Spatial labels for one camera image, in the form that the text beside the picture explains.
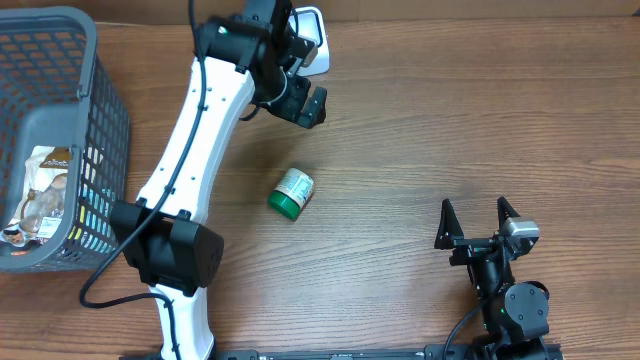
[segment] laundry basket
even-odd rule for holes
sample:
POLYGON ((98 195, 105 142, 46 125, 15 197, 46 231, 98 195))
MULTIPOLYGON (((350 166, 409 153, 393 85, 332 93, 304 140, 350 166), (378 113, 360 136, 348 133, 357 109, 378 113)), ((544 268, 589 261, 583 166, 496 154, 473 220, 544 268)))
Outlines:
POLYGON ((115 249, 108 218, 124 195, 129 116, 96 46, 95 24, 78 9, 0 11, 0 271, 91 269, 115 249), (41 147, 71 157, 64 209, 47 241, 24 243, 25 161, 41 147))

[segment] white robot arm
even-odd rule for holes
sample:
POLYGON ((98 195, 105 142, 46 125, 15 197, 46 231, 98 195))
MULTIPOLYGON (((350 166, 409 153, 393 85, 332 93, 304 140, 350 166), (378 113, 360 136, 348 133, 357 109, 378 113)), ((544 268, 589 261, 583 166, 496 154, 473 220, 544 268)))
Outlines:
MULTIPOLYGON (((181 359, 215 356, 206 287, 215 275, 224 245, 222 238, 204 224, 214 179, 240 116, 253 103, 305 128, 324 121, 326 90, 316 88, 307 101, 310 82, 298 75, 302 69, 305 75, 313 75, 329 68, 322 15, 313 7, 293 11, 296 16, 291 19, 290 12, 289 1, 250 0, 244 16, 213 18, 199 29, 198 41, 207 54, 207 87, 197 133, 157 220, 124 249, 127 262, 139 270, 141 281, 149 285, 151 293, 172 302, 181 359), (260 19, 270 19, 267 23, 271 32, 265 31, 260 19)), ((184 106, 162 159, 136 204, 118 203, 112 211, 111 226, 119 242, 129 237, 161 201, 187 146, 202 91, 201 67, 195 59, 184 106)), ((156 301, 165 341, 161 353, 155 356, 174 360, 178 357, 172 344, 170 315, 165 301, 156 301)))

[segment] jar lid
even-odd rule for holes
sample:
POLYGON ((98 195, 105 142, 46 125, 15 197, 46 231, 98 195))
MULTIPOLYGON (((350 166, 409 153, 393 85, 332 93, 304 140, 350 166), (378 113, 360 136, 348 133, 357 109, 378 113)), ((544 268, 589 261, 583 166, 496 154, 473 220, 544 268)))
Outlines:
POLYGON ((300 215, 300 206, 280 191, 274 190, 269 196, 268 203, 277 212, 291 220, 297 219, 300 215))

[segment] food package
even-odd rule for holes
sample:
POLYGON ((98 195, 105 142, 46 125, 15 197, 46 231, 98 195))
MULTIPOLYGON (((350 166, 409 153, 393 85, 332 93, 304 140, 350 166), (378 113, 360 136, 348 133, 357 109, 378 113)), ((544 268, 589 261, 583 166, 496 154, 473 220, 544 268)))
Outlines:
POLYGON ((46 243, 60 226, 64 214, 67 173, 71 152, 64 147, 36 146, 25 161, 20 201, 0 240, 29 250, 46 243))

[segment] wood grain surface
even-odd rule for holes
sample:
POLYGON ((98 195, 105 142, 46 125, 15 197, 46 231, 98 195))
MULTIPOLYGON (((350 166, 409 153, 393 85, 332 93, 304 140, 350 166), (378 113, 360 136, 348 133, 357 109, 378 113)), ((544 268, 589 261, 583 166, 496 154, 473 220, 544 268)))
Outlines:
MULTIPOLYGON (((225 237, 209 287, 222 349, 442 343, 475 305, 464 268, 433 249, 450 197, 469 236, 505 195, 542 229, 513 264, 552 292, 566 359, 640 358, 640 20, 328 26, 327 121, 266 112, 238 125, 208 226, 225 237), (266 199, 289 167, 317 182, 292 223, 266 199)), ((150 176, 189 79, 187 27, 103 28, 99 55, 132 117, 128 199, 150 176)), ((87 272, 0 276, 1 359, 116 359, 157 350, 155 304, 80 307, 87 272)), ((90 294, 145 291, 120 259, 90 294)), ((482 333, 480 321, 460 341, 482 333)))
MULTIPOLYGON (((313 5, 325 21, 631 16, 640 0, 293 0, 313 5)), ((241 12, 242 0, 196 1, 196 16, 241 12)), ((189 23, 184 0, 2 0, 0 8, 74 6, 96 21, 147 25, 189 23)))

